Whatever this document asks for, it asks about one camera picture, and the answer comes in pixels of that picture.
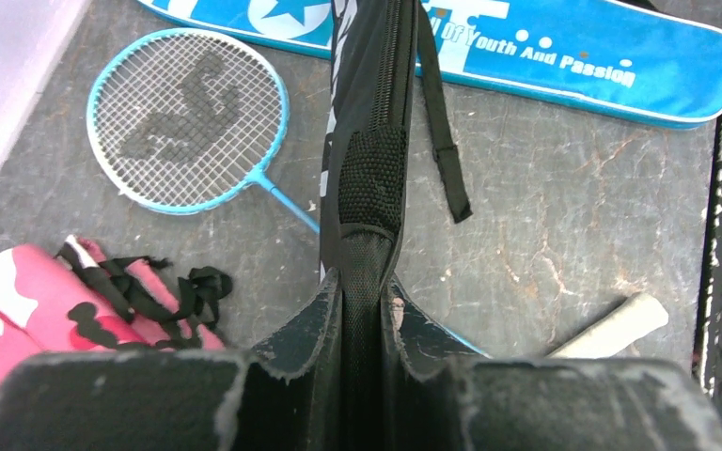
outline black drawstring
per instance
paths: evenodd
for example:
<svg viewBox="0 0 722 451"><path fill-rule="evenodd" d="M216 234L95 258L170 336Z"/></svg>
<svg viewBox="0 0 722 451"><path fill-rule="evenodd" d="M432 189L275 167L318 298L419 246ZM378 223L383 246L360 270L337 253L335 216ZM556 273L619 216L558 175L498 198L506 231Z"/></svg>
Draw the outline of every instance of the black drawstring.
<svg viewBox="0 0 722 451"><path fill-rule="evenodd" d="M419 7L416 45L422 66L422 91L425 94L425 108L428 110L433 159L438 164L439 175L444 183L449 212L456 224L472 215L466 187L463 185L463 171L458 156L458 147L452 142L452 131L447 120L447 105L444 101L438 51L431 28L431 21L425 8Z"/></svg>
<svg viewBox="0 0 722 451"><path fill-rule="evenodd" d="M98 263L98 267L84 267L78 253L65 243L58 253L64 258L73 272L90 289L101 294L122 319L132 323L135 314L159 323L160 327L170 335L170 340L154 344L155 349L200 348L201 340L197 336L196 327L205 306L211 310L212 319L202 321L210 330L214 330L220 319L219 301L233 290L230 276L212 266L193 268L187 278L179 277L180 303L179 310L171 313L148 293L142 283L128 274L126 269L137 260L145 260L148 265L161 270L171 263L165 259L149 256L121 257ZM178 321L186 320L193 331L192 337L183 338Z"/></svg>

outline racket shaft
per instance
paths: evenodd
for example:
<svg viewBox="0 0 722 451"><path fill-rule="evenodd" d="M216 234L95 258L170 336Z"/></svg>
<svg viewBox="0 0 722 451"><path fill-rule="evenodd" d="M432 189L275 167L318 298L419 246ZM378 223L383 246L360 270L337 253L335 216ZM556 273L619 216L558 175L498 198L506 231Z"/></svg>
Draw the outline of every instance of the racket shaft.
<svg viewBox="0 0 722 451"><path fill-rule="evenodd" d="M259 185L261 185L262 188L272 194L274 198L278 199L282 204L284 204L284 207L289 209L289 211L294 213L295 216L300 218L300 220L306 223L306 225L311 228L311 230L314 230L314 232L319 235L320 225L317 224L317 221L315 221L314 218L309 216L308 213L303 211L303 209L298 207L297 204L294 203L294 201L292 201L285 194L283 194L281 190L279 190L274 183L267 179L264 174L260 174L258 177L256 177L255 182L257 182Z"/></svg>
<svg viewBox="0 0 722 451"><path fill-rule="evenodd" d="M613 313L586 329L549 357L599 359L612 357L631 343L668 324L668 312L652 296L639 293Z"/></svg>

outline mesh pocket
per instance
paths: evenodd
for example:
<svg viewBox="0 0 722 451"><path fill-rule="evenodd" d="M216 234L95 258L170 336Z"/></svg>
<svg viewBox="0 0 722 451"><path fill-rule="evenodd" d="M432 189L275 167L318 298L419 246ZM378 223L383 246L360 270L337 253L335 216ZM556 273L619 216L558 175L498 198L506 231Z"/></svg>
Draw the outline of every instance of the mesh pocket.
<svg viewBox="0 0 722 451"><path fill-rule="evenodd" d="M402 127L353 134L339 173L338 217L342 224L377 226L399 234L406 151Z"/></svg>

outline cracked floor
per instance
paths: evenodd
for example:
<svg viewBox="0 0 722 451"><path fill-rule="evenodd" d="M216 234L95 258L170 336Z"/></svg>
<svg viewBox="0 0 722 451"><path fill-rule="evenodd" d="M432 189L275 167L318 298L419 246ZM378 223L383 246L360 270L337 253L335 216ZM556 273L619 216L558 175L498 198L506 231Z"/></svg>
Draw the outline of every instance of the cracked floor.
<svg viewBox="0 0 722 451"><path fill-rule="evenodd" d="M657 2L722 26L722 0ZM132 204L86 140L86 96L102 67L171 26L136 2L93 2L0 173L0 251L53 252L69 233L113 256L170 257L171 275L232 274L222 327L249 346L316 286L316 237L261 189L191 217ZM287 138L270 179L307 210L318 202L329 103L326 61L259 49L290 93ZM514 96L446 85L475 213L453 225L417 90L405 242L397 273L412 299L494 357L543 355L645 290L670 323L624 355L689 366L714 125L672 132Z"/></svg>

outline stencil logo on strings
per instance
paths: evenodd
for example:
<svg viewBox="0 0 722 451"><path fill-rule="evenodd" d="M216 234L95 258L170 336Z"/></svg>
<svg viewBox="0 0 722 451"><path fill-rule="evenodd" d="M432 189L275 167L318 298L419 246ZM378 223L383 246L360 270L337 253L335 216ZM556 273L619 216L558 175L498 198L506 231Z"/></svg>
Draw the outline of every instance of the stencil logo on strings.
<svg viewBox="0 0 722 451"><path fill-rule="evenodd" d="M150 113L128 134L121 155L136 159L155 156L172 163L198 158L239 118L237 88L228 86L214 96L206 84L225 70L219 54L206 52L201 56L177 86L186 113Z"/></svg>

